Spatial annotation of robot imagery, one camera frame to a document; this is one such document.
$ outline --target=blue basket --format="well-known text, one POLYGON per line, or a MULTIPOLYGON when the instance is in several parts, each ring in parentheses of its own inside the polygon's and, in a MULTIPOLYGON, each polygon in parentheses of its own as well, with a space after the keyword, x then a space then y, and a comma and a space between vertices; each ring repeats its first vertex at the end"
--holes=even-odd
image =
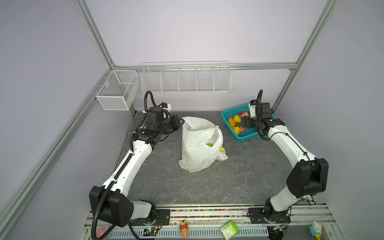
POLYGON ((246 128, 245 131, 240 132, 240 134, 237 135, 235 133, 235 131, 233 130, 233 128, 231 127, 231 125, 229 125, 228 118, 233 118, 236 115, 240 115, 240 113, 242 111, 246 111, 246 112, 249 113, 248 104, 244 105, 244 106, 237 107, 237 108, 232 108, 232 109, 226 110, 226 111, 221 113, 221 116, 223 117, 224 122, 225 122, 227 128, 232 133, 232 136, 235 138, 235 140, 237 142, 242 142, 242 141, 245 141, 247 139, 250 139, 250 138, 255 137, 255 136, 258 135, 258 133, 257 133, 255 128, 246 128))

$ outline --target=wire rack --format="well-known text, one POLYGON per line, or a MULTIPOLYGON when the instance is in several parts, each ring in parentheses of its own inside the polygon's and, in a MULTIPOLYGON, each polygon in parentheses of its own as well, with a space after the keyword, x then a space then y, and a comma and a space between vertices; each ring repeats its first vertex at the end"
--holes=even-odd
POLYGON ((153 93, 229 93, 232 87, 229 63, 156 65, 143 63, 142 91, 153 93))
POLYGON ((139 85, 136 71, 113 70, 96 97, 105 110, 129 110, 139 85))

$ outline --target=white wall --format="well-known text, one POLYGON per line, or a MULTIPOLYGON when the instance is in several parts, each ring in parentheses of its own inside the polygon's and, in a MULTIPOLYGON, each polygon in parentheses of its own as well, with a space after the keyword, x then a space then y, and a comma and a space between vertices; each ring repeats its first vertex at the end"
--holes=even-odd
POLYGON ((295 62, 326 0, 88 0, 116 65, 295 62))
MULTIPOLYGON (((232 74, 232 91, 230 93, 211 94, 154 94, 156 104, 169 103, 172 111, 177 110, 228 110, 255 99, 263 89, 263 101, 271 107, 289 76, 288 69, 278 70, 234 70, 232 74)), ((141 86, 133 100, 137 110, 144 110, 144 93, 141 86)))
MULTIPOLYGON (((71 0, 0 1, 0 214, 106 71, 71 0)), ((9 239, 77 239, 129 122, 99 103, 9 239)))
POLYGON ((326 202, 345 239, 382 239, 384 2, 343 0, 277 115, 329 162, 326 202))

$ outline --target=yellow fruit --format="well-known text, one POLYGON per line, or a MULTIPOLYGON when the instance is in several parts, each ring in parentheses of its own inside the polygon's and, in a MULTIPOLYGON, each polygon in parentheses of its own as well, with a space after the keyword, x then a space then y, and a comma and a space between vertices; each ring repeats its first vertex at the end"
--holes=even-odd
POLYGON ((239 115, 234 116, 233 119, 235 122, 241 122, 241 117, 239 115))
POLYGON ((233 130, 235 131, 235 133, 236 133, 237 135, 239 135, 239 133, 240 133, 240 128, 239 128, 238 126, 233 127, 233 130))
POLYGON ((228 118, 228 123, 231 125, 231 127, 234 127, 236 125, 235 120, 233 118, 228 118))

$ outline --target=white plastic bag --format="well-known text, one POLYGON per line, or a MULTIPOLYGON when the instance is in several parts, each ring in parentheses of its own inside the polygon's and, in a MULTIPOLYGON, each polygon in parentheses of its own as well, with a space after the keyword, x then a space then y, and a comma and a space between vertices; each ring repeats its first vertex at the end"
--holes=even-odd
POLYGON ((220 147, 223 133, 212 122, 196 117, 183 117, 182 155, 179 164, 190 172, 197 172, 211 166, 217 159, 223 161, 228 157, 220 147))

